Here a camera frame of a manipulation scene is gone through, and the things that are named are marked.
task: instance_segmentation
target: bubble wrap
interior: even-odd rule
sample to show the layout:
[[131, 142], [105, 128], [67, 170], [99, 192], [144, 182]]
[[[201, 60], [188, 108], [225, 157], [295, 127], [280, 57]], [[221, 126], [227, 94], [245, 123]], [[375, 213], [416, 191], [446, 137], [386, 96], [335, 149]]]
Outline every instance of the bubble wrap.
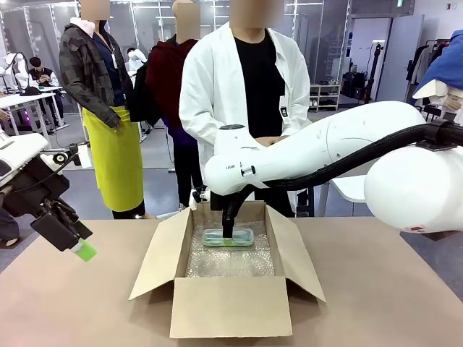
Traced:
[[263, 221], [236, 223], [235, 228], [251, 229], [250, 247], [205, 247], [203, 232], [220, 225], [195, 225], [185, 277], [265, 277], [274, 276], [273, 261]]

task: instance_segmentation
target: red sweater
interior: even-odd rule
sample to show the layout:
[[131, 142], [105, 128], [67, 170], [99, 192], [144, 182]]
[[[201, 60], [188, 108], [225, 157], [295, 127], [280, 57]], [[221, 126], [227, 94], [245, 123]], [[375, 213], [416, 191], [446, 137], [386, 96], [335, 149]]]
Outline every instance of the red sweater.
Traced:
[[150, 88], [163, 117], [169, 126], [182, 126], [179, 118], [180, 90], [182, 89], [183, 64], [196, 40], [178, 45], [177, 35], [166, 42], [159, 41], [148, 58], [145, 83]]

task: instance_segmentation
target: cardboard box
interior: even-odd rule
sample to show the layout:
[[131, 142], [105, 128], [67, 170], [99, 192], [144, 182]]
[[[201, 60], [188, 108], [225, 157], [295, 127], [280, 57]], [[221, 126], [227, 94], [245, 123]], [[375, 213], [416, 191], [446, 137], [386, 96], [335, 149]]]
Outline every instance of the cardboard box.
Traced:
[[159, 224], [129, 297], [133, 300], [173, 281], [171, 338], [292, 335], [287, 279], [325, 301], [299, 229], [264, 202], [243, 204], [237, 223], [264, 221], [273, 277], [186, 278], [193, 228], [204, 220], [219, 222], [221, 213], [204, 203]]

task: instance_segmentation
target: yellow skirt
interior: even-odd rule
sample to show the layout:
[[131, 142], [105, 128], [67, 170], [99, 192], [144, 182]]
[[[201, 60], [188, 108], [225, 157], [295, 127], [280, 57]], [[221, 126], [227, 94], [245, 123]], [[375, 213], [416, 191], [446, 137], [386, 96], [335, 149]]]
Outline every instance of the yellow skirt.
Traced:
[[119, 130], [109, 128], [83, 109], [95, 166], [96, 183], [104, 204], [116, 212], [137, 207], [143, 201], [143, 163], [138, 127], [124, 106], [112, 108], [121, 117]]

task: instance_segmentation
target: brown table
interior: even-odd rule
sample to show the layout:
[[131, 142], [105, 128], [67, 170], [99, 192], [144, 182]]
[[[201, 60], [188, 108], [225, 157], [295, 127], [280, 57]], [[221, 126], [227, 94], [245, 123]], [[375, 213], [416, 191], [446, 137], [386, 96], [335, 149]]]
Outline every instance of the brown table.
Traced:
[[463, 304], [397, 231], [374, 218], [296, 223], [328, 302], [290, 285], [290, 338], [170, 340], [172, 286], [127, 300], [157, 222], [89, 220], [91, 262], [39, 238], [0, 275], [0, 346], [463, 346]]

